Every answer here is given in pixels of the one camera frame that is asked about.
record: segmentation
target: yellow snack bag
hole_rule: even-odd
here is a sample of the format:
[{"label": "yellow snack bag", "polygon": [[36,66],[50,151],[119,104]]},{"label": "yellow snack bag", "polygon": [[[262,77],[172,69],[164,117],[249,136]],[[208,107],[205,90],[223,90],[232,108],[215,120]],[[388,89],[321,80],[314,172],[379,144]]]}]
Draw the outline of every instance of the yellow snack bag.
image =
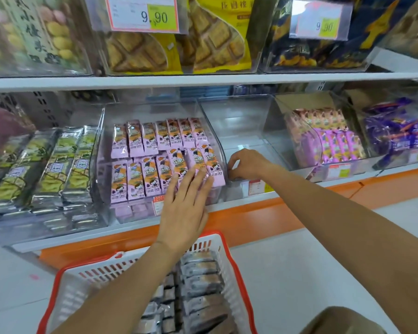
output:
[{"label": "yellow snack bag", "polygon": [[190,36],[197,37],[193,72],[251,68],[246,32],[254,0],[189,0]]},{"label": "yellow snack bag", "polygon": [[182,74],[174,34],[113,32],[106,39],[108,66],[127,75]]}]

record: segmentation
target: price tag with yellow label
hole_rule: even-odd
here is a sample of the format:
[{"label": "price tag with yellow label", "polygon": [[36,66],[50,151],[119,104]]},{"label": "price tag with yellow label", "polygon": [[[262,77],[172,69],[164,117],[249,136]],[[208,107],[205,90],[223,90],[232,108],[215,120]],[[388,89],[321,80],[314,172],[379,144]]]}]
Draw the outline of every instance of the price tag with yellow label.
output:
[{"label": "price tag with yellow label", "polygon": [[176,0],[106,0],[112,31],[179,33]]},{"label": "price tag with yellow label", "polygon": [[346,41],[353,5],[325,0],[293,0],[290,38]]}]

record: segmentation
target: brown pants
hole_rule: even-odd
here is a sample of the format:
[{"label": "brown pants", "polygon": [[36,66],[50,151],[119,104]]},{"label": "brown pants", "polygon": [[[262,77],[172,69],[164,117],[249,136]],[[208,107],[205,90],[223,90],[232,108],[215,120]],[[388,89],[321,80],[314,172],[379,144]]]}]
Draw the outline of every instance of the brown pants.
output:
[{"label": "brown pants", "polygon": [[328,307],[300,334],[387,334],[377,323],[345,307]]}]

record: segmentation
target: person's left hand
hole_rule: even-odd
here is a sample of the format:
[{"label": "person's left hand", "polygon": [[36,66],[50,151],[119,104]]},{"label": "person's left hand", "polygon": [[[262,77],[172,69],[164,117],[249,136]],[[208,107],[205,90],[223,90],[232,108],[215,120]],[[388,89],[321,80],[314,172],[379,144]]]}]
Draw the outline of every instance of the person's left hand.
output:
[{"label": "person's left hand", "polygon": [[164,197],[160,231],[156,242],[166,245],[180,258],[197,240],[208,220],[206,199],[212,188],[213,177],[209,176],[198,191],[207,169],[202,167],[195,176],[195,167],[184,176],[174,198],[178,175],[174,174]]}]

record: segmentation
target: red basket rim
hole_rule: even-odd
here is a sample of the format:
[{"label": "red basket rim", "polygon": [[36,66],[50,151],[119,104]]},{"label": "red basket rim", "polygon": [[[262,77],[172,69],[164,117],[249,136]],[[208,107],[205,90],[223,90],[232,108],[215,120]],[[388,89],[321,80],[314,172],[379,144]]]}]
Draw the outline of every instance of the red basket rim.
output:
[{"label": "red basket rim", "polygon": [[[234,261],[234,258],[232,258],[232,256],[231,256],[231,252],[229,251],[229,247],[226,243],[225,237],[223,236],[223,234],[220,231],[203,232],[200,235],[200,237],[211,236],[213,234],[219,235],[220,238],[222,239],[222,243],[223,243],[223,247],[225,248],[226,256],[228,257],[228,260],[229,260],[230,264],[232,265],[232,268],[234,269],[234,274],[235,274],[235,278],[236,278],[237,283],[238,283],[238,287],[240,289],[240,294],[242,296],[243,302],[245,303],[246,311],[248,312],[249,326],[251,328],[251,333],[252,334],[257,334],[257,330],[255,328],[255,322],[254,322],[254,310],[252,309],[251,300],[249,299],[249,295],[248,295],[248,292],[246,290],[245,282],[243,281],[242,275],[240,274],[240,270],[238,269],[237,263]],[[68,270],[68,269],[73,269],[73,268],[79,267],[79,266],[85,266],[85,265],[89,265],[89,264],[96,264],[98,262],[108,260],[108,259],[112,258],[116,253],[117,252],[113,253],[112,255],[97,257],[97,258],[93,258],[93,259],[90,259],[90,260],[84,260],[84,261],[80,261],[80,262],[77,262],[77,263],[73,263],[73,264],[70,264],[70,265],[67,265],[67,266],[61,268],[56,273],[56,277],[54,278],[54,284],[52,286],[51,297],[50,297],[49,303],[48,303],[48,308],[46,309],[44,316],[40,320],[39,327],[37,328],[37,333],[36,334],[46,334],[46,326],[48,325],[49,318],[50,318],[51,313],[54,310],[54,307],[56,305],[56,299],[57,299],[57,295],[59,293],[59,288],[60,288],[60,285],[61,285],[62,276],[64,275],[65,271]]]}]

